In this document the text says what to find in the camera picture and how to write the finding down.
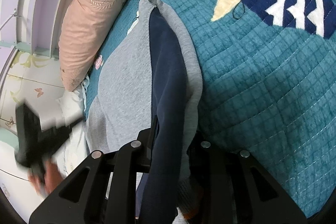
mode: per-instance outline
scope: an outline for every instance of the quilted bedspread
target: quilted bedspread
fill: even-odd
[[[319,211],[336,186],[335,0],[163,1],[194,42],[207,139],[249,150],[306,216]],[[125,38],[138,2],[125,4],[100,49],[103,60]]]

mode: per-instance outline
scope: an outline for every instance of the human hand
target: human hand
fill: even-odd
[[[52,163],[51,160],[46,161],[44,167],[44,191],[49,195],[63,181],[63,177],[59,172],[57,165]],[[28,174],[28,179],[35,188],[36,192],[41,194],[41,182],[39,178],[37,176],[33,176],[32,174]]]

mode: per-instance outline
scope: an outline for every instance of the pink pillow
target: pink pillow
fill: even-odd
[[[95,55],[126,0],[73,0],[59,38],[64,87],[73,91],[84,79]]]

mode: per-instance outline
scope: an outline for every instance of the gray garment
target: gray garment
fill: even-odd
[[[116,151],[137,138],[152,121],[152,66],[149,18],[157,7],[181,47],[188,83],[184,118],[180,180],[190,176],[186,151],[198,125],[197,106],[202,94],[202,75],[194,45],[181,19],[161,0],[140,0],[139,22],[113,51],[100,73],[98,94],[91,104],[86,122],[90,151]]]

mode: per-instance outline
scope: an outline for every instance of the silver bolt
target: silver bolt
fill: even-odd
[[[203,142],[201,142],[201,146],[202,146],[203,148],[209,148],[209,147],[211,146],[211,143],[209,143],[209,142],[207,142],[207,141],[203,141]]]
[[[91,157],[94,158],[94,159],[98,159],[100,158],[102,155],[102,152],[96,150],[96,151],[93,151],[92,154],[91,154]]]
[[[248,158],[250,156],[250,152],[249,151],[246,151],[246,150],[242,150],[240,151],[240,155],[243,157],[243,158]]]
[[[133,142],[131,142],[131,146],[133,148],[140,147],[141,146],[141,141],[133,141]]]

